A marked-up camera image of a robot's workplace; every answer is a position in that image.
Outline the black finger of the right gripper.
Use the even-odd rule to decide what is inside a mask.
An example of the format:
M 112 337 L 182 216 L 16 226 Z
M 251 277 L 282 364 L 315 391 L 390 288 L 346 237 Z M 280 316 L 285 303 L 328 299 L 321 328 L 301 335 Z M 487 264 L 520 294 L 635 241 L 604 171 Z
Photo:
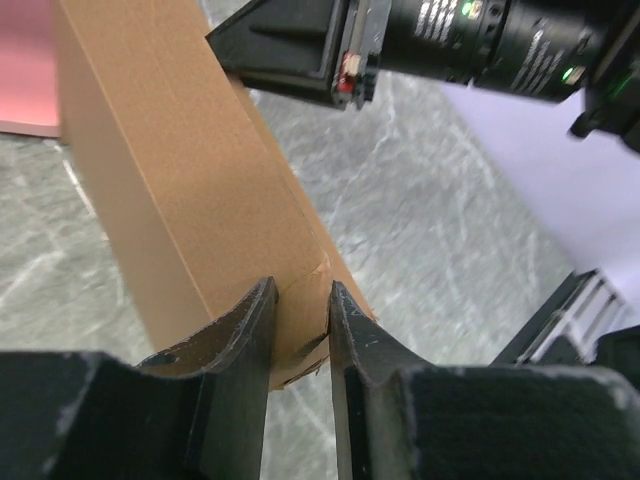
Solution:
M 331 100 L 347 1 L 250 1 L 206 35 L 223 70 L 245 86 Z

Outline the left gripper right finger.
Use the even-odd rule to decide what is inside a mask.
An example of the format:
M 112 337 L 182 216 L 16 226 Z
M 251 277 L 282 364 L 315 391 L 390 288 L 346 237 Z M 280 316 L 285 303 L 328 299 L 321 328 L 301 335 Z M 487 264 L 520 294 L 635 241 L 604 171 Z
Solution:
M 341 283 L 330 356 L 342 479 L 635 479 L 639 330 L 604 335 L 592 361 L 556 338 L 517 356 L 527 325 L 488 366 L 437 366 L 371 320 Z

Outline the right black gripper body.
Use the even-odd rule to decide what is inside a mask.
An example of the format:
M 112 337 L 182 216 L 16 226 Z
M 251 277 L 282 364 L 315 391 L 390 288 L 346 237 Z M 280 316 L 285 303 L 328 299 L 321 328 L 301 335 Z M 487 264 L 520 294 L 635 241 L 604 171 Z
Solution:
M 618 136 L 639 149 L 636 1 L 359 1 L 331 88 L 341 102 L 372 100 L 389 70 L 584 107 L 570 128 Z

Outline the brown cardboard box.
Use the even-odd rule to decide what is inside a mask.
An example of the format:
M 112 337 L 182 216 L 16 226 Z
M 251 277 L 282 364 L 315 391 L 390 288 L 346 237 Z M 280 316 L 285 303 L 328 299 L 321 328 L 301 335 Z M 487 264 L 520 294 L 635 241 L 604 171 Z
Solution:
M 340 253 L 193 1 L 53 5 L 64 137 L 153 346 L 278 291 L 270 385 L 329 357 Z

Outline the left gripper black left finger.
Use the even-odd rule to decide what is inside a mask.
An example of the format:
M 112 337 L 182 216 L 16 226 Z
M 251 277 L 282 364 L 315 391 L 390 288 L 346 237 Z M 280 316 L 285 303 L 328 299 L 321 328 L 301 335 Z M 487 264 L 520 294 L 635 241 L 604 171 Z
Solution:
M 278 292 L 136 366 L 104 352 L 1 356 L 5 479 L 256 479 Z

